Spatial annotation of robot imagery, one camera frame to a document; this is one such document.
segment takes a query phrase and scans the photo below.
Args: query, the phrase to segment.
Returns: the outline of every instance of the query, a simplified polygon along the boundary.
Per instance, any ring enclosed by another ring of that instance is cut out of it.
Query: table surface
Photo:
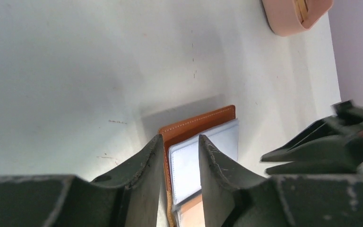
[[[262,154],[339,101],[327,15],[279,37],[260,0],[0,1],[0,174],[92,180],[229,104],[239,162],[263,174]]]

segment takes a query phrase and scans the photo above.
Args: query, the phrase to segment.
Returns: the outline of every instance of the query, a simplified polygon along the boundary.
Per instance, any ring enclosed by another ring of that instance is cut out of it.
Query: white card
[[[206,135],[220,151],[237,161],[239,145],[238,119],[215,126],[200,134]],[[174,205],[201,189],[198,137],[199,135],[193,136],[169,148],[169,167]]]

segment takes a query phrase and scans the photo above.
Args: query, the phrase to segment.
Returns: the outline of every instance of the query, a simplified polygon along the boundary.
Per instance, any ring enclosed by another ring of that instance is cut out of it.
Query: white stitching
[[[216,114],[220,114],[220,113],[226,112],[226,111],[228,111],[228,110],[230,110],[230,109],[232,109],[232,108],[227,108],[227,109],[225,109],[225,110],[222,110],[222,111],[219,111],[219,112],[216,112],[216,113],[213,113],[213,114],[207,115],[207,116],[205,116],[205,117],[201,117],[201,118],[195,119],[195,120],[193,120],[193,121],[189,121],[189,122],[186,122],[186,123],[183,123],[183,124],[179,124],[179,125],[177,125],[177,126],[174,126],[173,128],[170,128],[170,129],[167,129],[167,130],[163,131],[161,134],[164,134],[164,133],[165,133],[165,132],[167,132],[167,131],[171,131],[171,130],[173,130],[173,129],[176,129],[176,128],[179,128],[179,127],[182,127],[182,126],[184,126],[184,125],[188,125],[188,124],[190,124],[190,123],[193,123],[193,122],[200,121],[200,120],[202,120],[202,119],[205,119],[205,118],[211,117],[211,116],[213,116],[213,115],[216,115]]]
[[[226,110],[222,110],[222,111],[219,111],[219,112],[216,112],[216,113],[213,113],[213,114],[211,114],[211,115],[208,115],[208,116],[206,116],[206,117],[210,117],[210,116],[213,116],[213,115],[215,115],[215,114],[219,114],[219,113],[222,113],[222,112],[225,112],[225,111],[228,111],[228,110],[230,110],[231,108],[227,108]],[[174,173],[174,162],[173,162],[173,159],[172,159],[172,172]],[[171,180],[170,179],[170,183],[172,183],[172,181],[173,182],[175,182],[176,181],[176,177],[175,176],[173,176],[173,180]],[[177,190],[176,190],[176,188],[175,187],[173,187],[173,185],[171,185],[171,187],[172,187],[172,191],[173,191],[173,193],[174,193],[174,196],[175,197],[177,197]]]
[[[171,130],[173,130],[173,129],[176,129],[176,128],[179,128],[179,127],[182,127],[182,126],[184,126],[184,125],[188,125],[188,124],[190,124],[190,123],[193,123],[193,122],[196,122],[196,121],[200,121],[200,120],[202,120],[202,119],[205,119],[205,118],[208,118],[208,117],[211,117],[211,116],[214,116],[214,115],[216,115],[216,114],[220,114],[220,113],[223,113],[223,112],[226,112],[226,111],[229,111],[230,109],[232,109],[233,110],[233,114],[234,114],[234,109],[233,109],[233,107],[230,107],[230,108],[227,108],[227,109],[225,109],[225,110],[221,110],[221,111],[219,111],[219,112],[216,112],[216,113],[213,113],[213,114],[210,114],[210,115],[207,115],[207,116],[205,116],[205,117],[201,117],[201,118],[198,118],[198,119],[195,119],[195,120],[193,120],[193,121],[189,121],[189,122],[187,122],[187,123],[184,123],[184,124],[179,124],[179,125],[177,125],[177,126],[174,126],[173,128],[170,128],[170,129],[167,129],[167,130],[165,130],[165,131],[163,131],[163,132],[160,132],[160,134],[165,134],[165,132],[169,132],[169,131],[171,131]],[[165,155],[165,161],[166,162],[168,162],[168,157]],[[167,165],[165,165],[165,169],[166,169],[166,173],[165,173],[165,175],[168,175],[168,173],[169,173],[169,168],[168,168],[168,166]],[[168,177],[165,177],[165,181],[169,181],[169,184],[170,184],[170,188],[172,188],[172,183],[170,183],[170,176],[168,176]],[[175,224],[174,224],[174,222],[173,222],[173,218],[172,218],[172,212],[169,210],[169,205],[170,205],[170,207],[172,206],[171,205],[171,202],[172,201],[167,201],[167,216],[168,216],[168,221],[170,222],[169,224],[171,225],[171,226],[175,226]]]

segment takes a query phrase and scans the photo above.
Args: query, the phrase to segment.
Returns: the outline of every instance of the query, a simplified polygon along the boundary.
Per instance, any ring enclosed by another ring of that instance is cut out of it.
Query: wallet stitching
[[[223,113],[223,112],[229,111],[230,109],[232,109],[232,108],[230,107],[230,108],[227,108],[227,109],[225,109],[225,110],[221,110],[221,111],[219,111],[219,112],[216,112],[216,113],[213,113],[213,114],[210,114],[210,115],[207,115],[207,116],[204,116],[204,117],[201,117],[201,118],[195,119],[195,120],[193,120],[193,121],[189,121],[189,122],[186,122],[186,123],[183,123],[183,124],[179,124],[179,125],[177,125],[177,126],[174,126],[174,127],[170,128],[170,129],[167,129],[167,130],[163,131],[161,134],[164,134],[164,133],[165,133],[165,132],[167,132],[167,131],[171,131],[171,130],[173,130],[173,129],[176,129],[176,128],[179,128],[179,127],[182,127],[182,126],[184,126],[184,125],[188,125],[188,124],[190,124],[190,123],[197,122],[197,121],[200,121],[200,120],[202,120],[202,119],[205,119],[205,118],[208,118],[208,117],[214,116],[214,115],[216,115],[216,114],[220,114],[220,113]]]
[[[169,132],[169,131],[171,131],[171,130],[173,130],[173,129],[176,129],[176,128],[179,128],[179,127],[182,127],[182,126],[184,126],[184,125],[188,125],[188,124],[191,124],[191,123],[193,123],[193,122],[197,122],[197,121],[201,121],[202,119],[205,119],[205,118],[208,118],[208,117],[211,117],[211,116],[214,116],[214,115],[217,115],[217,114],[220,114],[220,113],[223,113],[223,112],[226,112],[226,111],[229,111],[229,110],[233,110],[233,113],[234,113],[234,108],[233,107],[230,107],[230,108],[227,108],[227,109],[225,109],[225,110],[221,110],[221,111],[218,111],[218,112],[216,112],[216,113],[212,113],[212,114],[210,114],[210,115],[207,115],[207,116],[204,116],[204,117],[200,117],[200,118],[198,118],[198,119],[195,119],[195,120],[193,120],[193,121],[189,121],[189,122],[186,122],[186,123],[183,123],[183,124],[179,124],[179,125],[177,125],[177,126],[175,126],[175,127],[172,127],[172,128],[170,128],[170,129],[167,129],[167,130],[165,130],[165,131],[162,131],[162,132],[160,132],[161,134],[165,134],[166,132]],[[166,168],[166,175],[169,175],[167,178],[168,178],[168,180],[170,181],[170,174],[169,174],[169,168],[168,168],[168,166],[167,165],[165,165],[165,168]],[[171,212],[170,212],[170,210],[169,210],[169,206],[171,206],[171,201],[169,201],[168,200],[168,202],[167,202],[167,204],[168,204],[168,207],[167,207],[167,216],[168,216],[168,220],[169,220],[169,222],[170,222],[170,225],[171,226],[174,226],[174,222],[173,222],[173,219],[172,219],[172,214],[171,214]]]
[[[173,159],[172,159],[172,173],[174,173],[174,162],[173,162]],[[174,197],[176,198],[177,197],[177,190],[176,190],[176,187],[173,187],[173,184],[172,184],[172,182],[175,182],[175,181],[176,181],[176,177],[173,176],[173,178],[170,179],[171,186],[172,186],[172,197],[173,197],[173,194],[174,194]]]

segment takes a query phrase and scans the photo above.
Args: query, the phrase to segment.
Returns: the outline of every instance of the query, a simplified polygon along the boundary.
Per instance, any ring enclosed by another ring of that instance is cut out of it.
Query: wallet
[[[185,192],[184,192],[185,189],[181,187],[181,193],[180,193],[181,196],[179,196],[179,193],[176,194],[173,193],[172,173],[174,174],[175,172],[171,171],[172,164],[170,163],[169,160],[169,157],[172,158],[172,156],[169,156],[169,151],[171,146],[176,145],[175,147],[172,148],[172,151],[175,152],[179,150],[179,148],[184,148],[187,144],[191,145],[191,143],[194,143],[193,137],[203,132],[206,132],[207,130],[212,128],[214,128],[215,131],[216,130],[223,131],[222,128],[219,129],[215,127],[223,125],[231,120],[234,120],[235,118],[236,118],[235,106],[230,105],[215,111],[211,111],[209,113],[205,113],[181,122],[177,122],[162,127],[159,130],[159,134],[162,134],[164,140],[164,174],[165,174],[166,197],[167,197],[166,216],[169,221],[170,227],[181,226],[180,220],[182,219],[183,215],[187,215],[189,213],[194,214],[198,211],[200,211],[201,213],[203,212],[202,196],[199,190],[200,185],[199,187],[197,187],[197,180],[195,186],[193,186],[191,189],[187,189]]]

